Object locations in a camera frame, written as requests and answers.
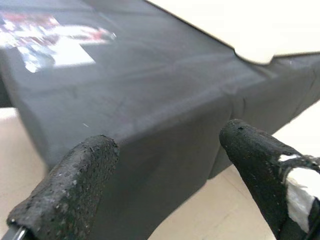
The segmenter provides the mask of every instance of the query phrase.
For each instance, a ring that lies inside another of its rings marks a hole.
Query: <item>printed graphic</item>
[[[49,14],[2,12],[1,16],[0,48],[17,47],[25,67],[32,73],[94,64],[81,45],[108,44],[116,38],[101,27],[61,25]]]

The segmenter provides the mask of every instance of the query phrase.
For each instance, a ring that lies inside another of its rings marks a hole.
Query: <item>white surface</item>
[[[147,0],[234,48],[268,64],[273,56],[320,52],[319,0]]]
[[[274,136],[302,154],[320,156],[320,103]],[[44,165],[12,108],[0,108],[0,237],[9,211],[44,176]],[[149,240],[275,240],[232,166],[172,213]]]

